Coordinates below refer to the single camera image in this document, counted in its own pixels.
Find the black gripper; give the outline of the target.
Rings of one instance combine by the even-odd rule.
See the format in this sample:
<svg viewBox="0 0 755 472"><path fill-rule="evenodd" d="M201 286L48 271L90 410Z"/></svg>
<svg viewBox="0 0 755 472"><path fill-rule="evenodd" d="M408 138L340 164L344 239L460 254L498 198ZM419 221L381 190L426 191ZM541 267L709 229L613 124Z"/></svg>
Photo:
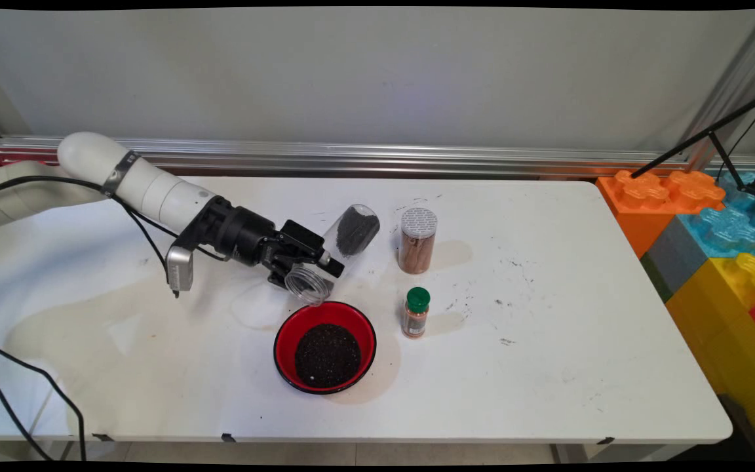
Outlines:
<svg viewBox="0 0 755 472"><path fill-rule="evenodd" d="M185 249L193 251L210 245L226 260L246 266L263 265L267 281L288 290L286 277L294 267L311 266L339 278L345 268L324 248L326 239L288 219L276 230L275 224L246 207L231 206L215 196L202 207L185 228Z"/></svg>

